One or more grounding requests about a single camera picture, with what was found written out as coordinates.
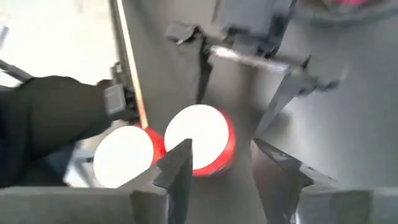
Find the metal bracket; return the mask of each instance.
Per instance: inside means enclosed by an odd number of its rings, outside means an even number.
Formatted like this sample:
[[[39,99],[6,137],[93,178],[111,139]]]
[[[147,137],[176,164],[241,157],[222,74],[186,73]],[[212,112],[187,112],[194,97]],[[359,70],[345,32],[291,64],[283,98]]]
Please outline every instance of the metal bracket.
[[[222,1],[216,14],[231,48],[247,55],[274,56],[297,0]]]
[[[294,70],[286,71],[267,111],[262,115],[255,136],[259,137],[264,134],[278,113],[296,96],[309,95],[314,90],[328,91],[336,88],[338,84],[339,81],[320,83],[317,77],[296,73]]]
[[[123,119],[136,123],[139,119],[134,90],[123,82],[123,71],[119,62],[111,67],[113,85],[104,91],[106,111],[113,120]]]
[[[198,45],[200,48],[196,49],[198,52],[198,62],[195,63],[195,66],[198,67],[196,71],[198,71],[197,77],[199,79],[196,103],[201,103],[210,79],[210,73],[213,69],[208,63],[210,57],[208,38],[198,26],[188,26],[180,23],[169,25],[166,30],[166,38],[175,42],[177,45],[199,42]]]

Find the gloved hand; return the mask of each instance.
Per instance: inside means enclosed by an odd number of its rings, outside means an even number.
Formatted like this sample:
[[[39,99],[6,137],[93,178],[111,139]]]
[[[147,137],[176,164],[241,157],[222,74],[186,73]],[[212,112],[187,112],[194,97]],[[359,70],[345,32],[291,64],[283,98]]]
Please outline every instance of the gloved hand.
[[[30,159],[110,127],[103,90],[69,77],[33,78],[0,93],[0,187],[12,185]]]

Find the pink object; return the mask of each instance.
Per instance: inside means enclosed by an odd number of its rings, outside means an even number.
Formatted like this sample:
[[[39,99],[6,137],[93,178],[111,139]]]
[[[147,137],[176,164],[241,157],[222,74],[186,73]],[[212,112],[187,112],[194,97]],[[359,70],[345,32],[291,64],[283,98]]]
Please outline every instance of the pink object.
[[[166,129],[166,151],[186,138],[192,139],[194,176],[222,172],[232,164],[236,144],[234,128],[220,110],[193,105],[179,112]]]
[[[332,2],[347,5],[360,5],[366,3],[368,0],[331,0]]]
[[[155,131],[121,127],[97,147],[94,175],[103,187],[117,188],[143,173],[165,153],[164,141]]]

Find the machine part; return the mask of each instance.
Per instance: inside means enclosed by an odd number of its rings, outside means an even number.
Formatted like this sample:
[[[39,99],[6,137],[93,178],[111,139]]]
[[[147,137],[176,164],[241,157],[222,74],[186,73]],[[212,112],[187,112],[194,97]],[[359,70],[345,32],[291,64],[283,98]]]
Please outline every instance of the machine part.
[[[122,3],[122,0],[117,0],[116,1],[116,5],[118,8],[118,12],[120,15],[120,26],[121,26],[121,32],[123,34],[123,38],[124,40],[130,40],[130,33],[129,33],[129,29],[127,27],[127,20],[126,20],[126,15],[124,13],[124,6]],[[139,77],[137,74],[137,68],[136,68],[136,63],[134,60],[134,54],[132,52],[132,45],[130,41],[124,41],[124,49],[126,50],[124,53],[126,53],[126,57],[127,57],[127,68],[126,71],[123,71],[125,74],[130,75],[131,79],[129,80],[129,82],[132,82],[132,87],[134,89],[134,95],[136,97],[136,104],[137,104],[137,110],[138,110],[138,114],[139,114],[139,119],[140,119],[140,123],[141,123],[141,127],[142,128],[148,128],[149,122],[148,122],[148,118],[147,118],[147,113],[145,110],[145,104],[144,104],[144,98],[142,96],[142,91],[141,91],[141,86],[139,83]]]
[[[224,0],[215,14],[233,50],[271,57],[281,45],[296,1]]]
[[[0,220],[32,224],[184,224],[191,181],[192,140],[187,139],[156,165],[118,189],[11,187],[0,190],[3,202]]]
[[[210,73],[213,69],[208,63],[210,57],[209,40],[201,31],[198,26],[187,26],[181,23],[172,23],[166,30],[166,38],[175,42],[177,45],[184,43],[196,42],[194,46],[198,46],[198,49],[194,51],[198,52],[197,62],[194,65],[197,67],[195,70],[198,71],[198,89],[196,94],[196,103],[201,103],[205,96],[206,87],[210,79]]]
[[[21,82],[26,82],[27,80],[30,80],[31,78],[33,78],[32,75],[30,75],[29,73],[23,71],[22,69],[13,66],[13,65],[9,65],[8,63],[6,63],[3,60],[0,60],[0,69],[10,75],[11,77],[21,81]]]
[[[267,222],[270,224],[303,223],[294,220],[304,187],[319,185],[338,189],[338,182],[335,180],[261,139],[251,142],[251,154],[252,174]]]
[[[256,136],[264,133],[277,114],[296,96],[308,95],[314,90],[327,91],[336,88],[339,81],[322,83],[318,77],[307,74],[308,58],[301,65],[292,65],[276,60],[253,57],[241,54],[222,46],[212,46],[211,53],[215,56],[244,63],[257,68],[263,68],[269,73],[282,75],[283,79],[269,103],[267,111],[263,114],[256,130]]]
[[[336,13],[319,4],[320,0],[299,0],[293,9],[292,18],[318,27],[354,26],[398,14],[398,2],[369,1],[356,10],[347,13]]]
[[[126,110],[126,100],[121,84],[111,86],[104,91],[106,112],[112,120],[117,120]]]
[[[167,198],[162,203],[152,204],[151,195],[132,197],[137,209],[136,222],[184,224],[188,212],[191,182],[192,140],[186,139],[166,153],[156,166],[152,166],[120,189],[165,189]],[[158,215],[163,211],[168,211],[166,220],[161,220],[162,216]]]
[[[199,66],[198,71],[200,74],[200,82],[198,84],[197,103],[200,103],[203,99],[212,66],[208,63],[210,55],[233,60],[238,63],[244,63],[253,67],[267,70],[269,73],[282,75],[283,79],[280,83],[275,95],[269,104],[267,111],[263,114],[259,126],[256,130],[255,136],[260,136],[266,131],[271,122],[277,114],[296,96],[308,95],[314,90],[327,91],[338,86],[340,81],[332,82],[320,82],[316,76],[309,75],[307,73],[307,66],[310,61],[310,57],[301,64],[286,63],[276,58],[267,58],[257,56],[258,42],[255,39],[245,39],[239,42],[240,46],[234,45],[233,42],[230,46],[225,45],[212,45],[200,31],[199,28],[192,26],[186,26],[183,24],[171,24],[167,29],[166,37],[176,44],[184,44],[194,41],[201,41],[200,48],[196,49],[199,54],[199,62],[196,66]],[[235,40],[245,36],[235,35]]]
[[[0,25],[0,50],[4,44],[4,41],[6,40],[6,36],[8,34],[8,30],[9,28],[4,26],[4,25]]]
[[[139,112],[134,89],[129,88],[128,83],[124,81],[125,75],[119,62],[115,63],[110,70],[113,86],[108,88],[108,92],[105,92],[107,111],[109,114],[113,114],[113,120],[123,119],[131,124],[136,124],[139,120]]]

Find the gray metal surface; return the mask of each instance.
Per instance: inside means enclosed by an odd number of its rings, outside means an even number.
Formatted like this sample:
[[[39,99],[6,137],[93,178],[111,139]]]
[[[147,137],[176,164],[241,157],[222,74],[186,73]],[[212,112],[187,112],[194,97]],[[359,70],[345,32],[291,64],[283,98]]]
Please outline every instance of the gray metal surface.
[[[211,26],[215,4],[123,0],[149,126],[159,133],[195,103],[198,79],[192,75],[196,52],[166,40],[165,30],[182,21],[216,34],[217,27]],[[264,139],[342,184],[397,185],[397,22],[395,17],[350,29],[291,23],[281,51],[312,54],[314,74],[345,80],[333,92],[294,99]],[[266,223],[251,177],[249,145],[280,77],[230,60],[211,60],[214,70],[203,102],[223,110],[234,123],[236,162],[224,175],[194,180],[187,223]]]
[[[240,0],[221,1],[217,12],[221,27],[247,29],[254,35],[265,37],[268,34],[274,1]]]

